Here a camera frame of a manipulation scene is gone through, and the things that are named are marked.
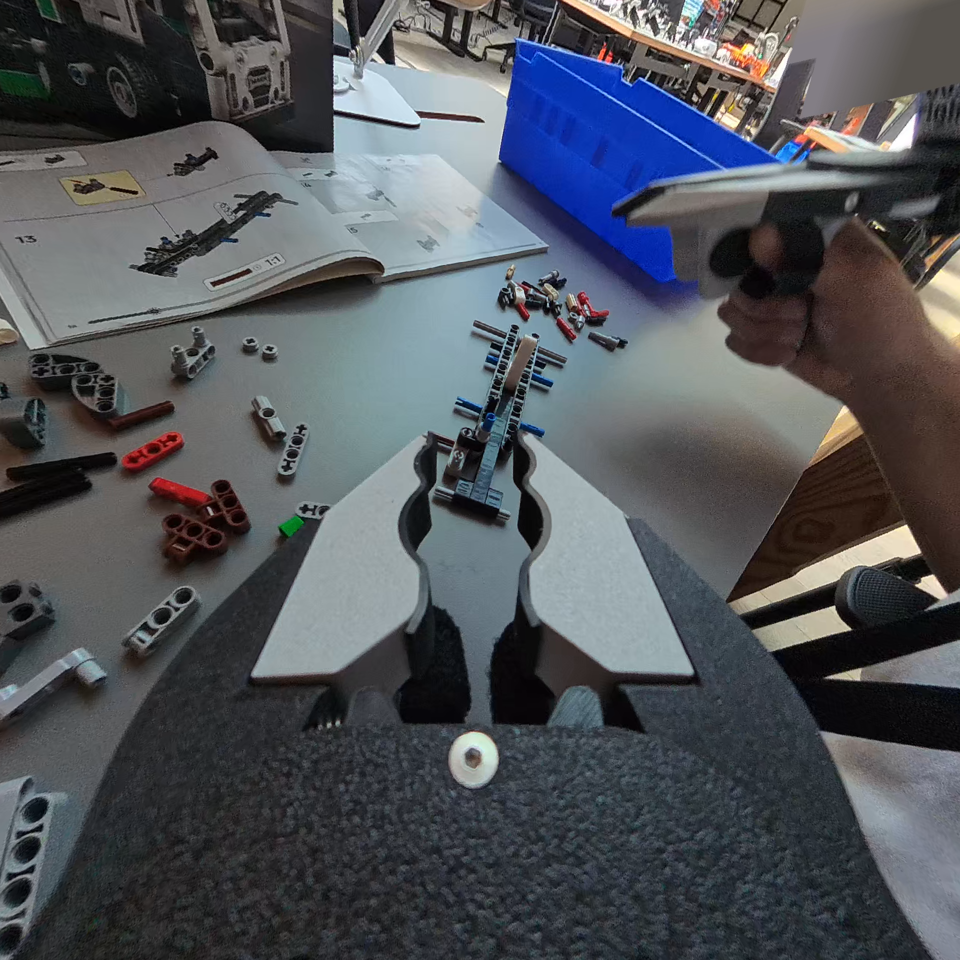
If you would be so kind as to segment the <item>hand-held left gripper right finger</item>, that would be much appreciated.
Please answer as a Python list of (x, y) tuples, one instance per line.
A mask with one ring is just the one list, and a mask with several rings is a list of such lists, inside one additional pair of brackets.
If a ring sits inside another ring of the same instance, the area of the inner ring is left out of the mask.
[(687, 685), (696, 674), (626, 514), (539, 438), (519, 439), (526, 546), (514, 627), (547, 688)]

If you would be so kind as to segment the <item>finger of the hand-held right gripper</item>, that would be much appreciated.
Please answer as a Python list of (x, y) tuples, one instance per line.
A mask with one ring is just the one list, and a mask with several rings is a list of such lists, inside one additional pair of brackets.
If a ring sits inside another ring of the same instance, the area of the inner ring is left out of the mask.
[(807, 174), (867, 175), (940, 161), (939, 149), (901, 151), (855, 150), (811, 152), (805, 160), (742, 166), (718, 172), (685, 174), (652, 182), (647, 189), (771, 189), (798, 183)]
[(753, 225), (903, 209), (924, 214), (941, 200), (940, 188), (907, 178), (762, 178), (651, 186), (611, 213), (634, 226), (665, 226), (682, 218)]

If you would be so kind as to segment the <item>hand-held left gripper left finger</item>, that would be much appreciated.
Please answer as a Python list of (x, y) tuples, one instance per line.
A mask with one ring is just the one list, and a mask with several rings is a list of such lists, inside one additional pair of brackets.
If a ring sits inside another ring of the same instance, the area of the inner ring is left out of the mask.
[(320, 522), (249, 678), (257, 686), (400, 690), (434, 649), (428, 567), (437, 438), (423, 434)]

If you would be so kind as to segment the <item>dark grey lego beam assembly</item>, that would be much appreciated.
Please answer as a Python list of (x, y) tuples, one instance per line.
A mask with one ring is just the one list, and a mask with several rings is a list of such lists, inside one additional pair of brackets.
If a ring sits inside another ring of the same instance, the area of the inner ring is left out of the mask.
[(546, 368), (561, 370), (568, 358), (542, 346), (539, 334), (526, 333), (518, 324), (504, 330), (477, 319), (472, 328), (489, 341), (486, 396), (480, 403), (457, 397), (456, 410), (472, 424), (462, 427), (455, 438), (435, 436), (447, 458), (434, 498), (486, 522), (504, 524), (511, 515), (503, 507), (502, 491), (495, 488), (496, 473), (522, 433), (544, 437), (543, 429), (524, 419), (524, 407), (531, 389), (552, 389), (554, 381)]

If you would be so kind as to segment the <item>person's right forearm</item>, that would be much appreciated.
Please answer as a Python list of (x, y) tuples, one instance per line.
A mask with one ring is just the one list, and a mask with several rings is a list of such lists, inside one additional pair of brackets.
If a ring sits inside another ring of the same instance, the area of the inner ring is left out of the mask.
[(870, 444), (898, 509), (948, 593), (959, 581), (958, 344), (936, 330), (898, 375), (842, 402)]

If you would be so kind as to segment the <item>scattered lego pieces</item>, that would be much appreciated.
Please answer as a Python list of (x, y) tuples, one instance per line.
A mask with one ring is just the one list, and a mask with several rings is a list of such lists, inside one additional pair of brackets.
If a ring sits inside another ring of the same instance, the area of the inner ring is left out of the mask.
[(168, 504), (184, 583), (135, 582), (114, 571), (120, 510), (81, 512), (101, 540), (61, 522), (53, 558), (80, 569), (94, 626), (139, 619), (131, 645), (73, 639), (2, 680), (2, 958), (320, 957), (324, 785), (305, 726), (330, 690), (250, 679), (316, 525), (197, 626), (189, 575), (221, 563), (224, 521)]

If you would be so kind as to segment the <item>pile of small lego pins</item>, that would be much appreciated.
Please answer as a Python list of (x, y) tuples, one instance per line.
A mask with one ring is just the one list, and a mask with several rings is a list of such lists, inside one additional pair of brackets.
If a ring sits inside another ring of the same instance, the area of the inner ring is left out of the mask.
[(515, 266), (511, 265), (497, 291), (496, 303), (524, 323), (530, 322), (534, 314), (546, 316), (570, 345), (582, 339), (609, 353), (624, 351), (629, 346), (625, 337), (605, 329), (610, 312), (597, 308), (588, 292), (569, 289), (567, 278), (558, 270), (531, 282), (517, 278)]

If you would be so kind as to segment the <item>lego instruction booklet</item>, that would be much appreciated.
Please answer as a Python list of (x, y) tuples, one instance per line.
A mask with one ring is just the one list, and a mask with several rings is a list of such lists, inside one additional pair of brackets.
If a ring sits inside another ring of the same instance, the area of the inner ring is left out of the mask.
[(433, 152), (270, 151), (220, 122), (2, 150), (2, 326), (33, 349), (548, 249)]

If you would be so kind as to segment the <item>lego set box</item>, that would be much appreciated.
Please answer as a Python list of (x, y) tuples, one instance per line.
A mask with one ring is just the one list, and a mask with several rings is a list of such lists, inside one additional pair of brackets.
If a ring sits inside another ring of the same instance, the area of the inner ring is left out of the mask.
[(330, 2), (3, 1), (2, 144), (201, 121), (330, 152)]

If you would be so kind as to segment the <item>person's right hand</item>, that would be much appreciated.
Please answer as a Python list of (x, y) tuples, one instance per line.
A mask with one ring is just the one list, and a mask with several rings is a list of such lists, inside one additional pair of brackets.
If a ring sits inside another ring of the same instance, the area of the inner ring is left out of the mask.
[(908, 369), (936, 332), (897, 260), (858, 220), (832, 238), (810, 290), (764, 298), (735, 290), (717, 314), (741, 359), (840, 401)]

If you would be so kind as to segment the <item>blue storage bin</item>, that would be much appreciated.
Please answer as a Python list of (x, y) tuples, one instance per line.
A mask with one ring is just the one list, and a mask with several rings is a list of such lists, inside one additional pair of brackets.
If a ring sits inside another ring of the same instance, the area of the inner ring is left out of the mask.
[(782, 162), (695, 108), (620, 67), (514, 42), (499, 159), (656, 282), (673, 282), (665, 228), (612, 215), (661, 179)]

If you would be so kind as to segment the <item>black office chair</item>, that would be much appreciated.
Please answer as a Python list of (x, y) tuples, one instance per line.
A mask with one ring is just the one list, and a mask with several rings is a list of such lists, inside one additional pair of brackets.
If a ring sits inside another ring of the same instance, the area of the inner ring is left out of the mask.
[(499, 66), (501, 73), (507, 71), (507, 67), (512, 63), (516, 53), (516, 41), (528, 40), (530, 42), (542, 41), (547, 33), (547, 28), (553, 18), (556, 10), (556, 1), (506, 1), (499, 2), (501, 6), (506, 5), (506, 10), (512, 17), (511, 23), (515, 28), (516, 37), (505, 42), (487, 44), (481, 52), (481, 62), (488, 59), (488, 51), (503, 54)]

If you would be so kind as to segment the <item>white stand base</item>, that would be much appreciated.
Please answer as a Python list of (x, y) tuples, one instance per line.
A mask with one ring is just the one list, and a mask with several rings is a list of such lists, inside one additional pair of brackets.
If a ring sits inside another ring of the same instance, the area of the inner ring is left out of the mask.
[(335, 114), (416, 129), (421, 117), (402, 98), (390, 81), (374, 72), (368, 63), (387, 38), (402, 1), (384, 1), (369, 29), (360, 34), (358, 17), (347, 21), (350, 48), (347, 56), (333, 57), (333, 109)]

